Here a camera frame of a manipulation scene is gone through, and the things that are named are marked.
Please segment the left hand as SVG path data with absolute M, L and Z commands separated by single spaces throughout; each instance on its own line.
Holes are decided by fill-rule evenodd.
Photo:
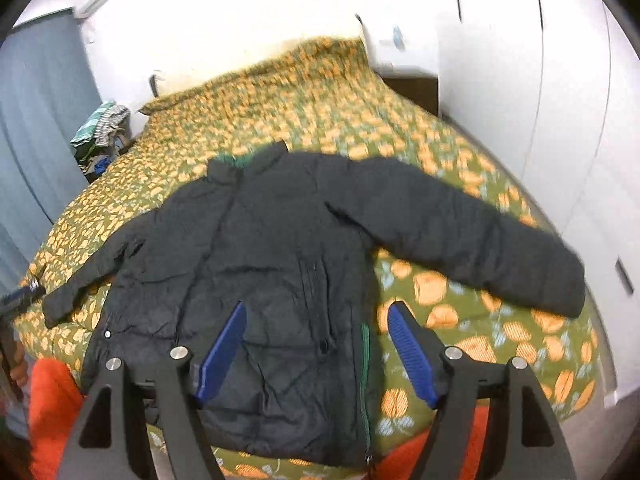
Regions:
M 25 350 L 21 341 L 15 341 L 13 365 L 10 369 L 10 377 L 17 387 L 25 387 L 28 383 L 28 363 L 25 359 Z

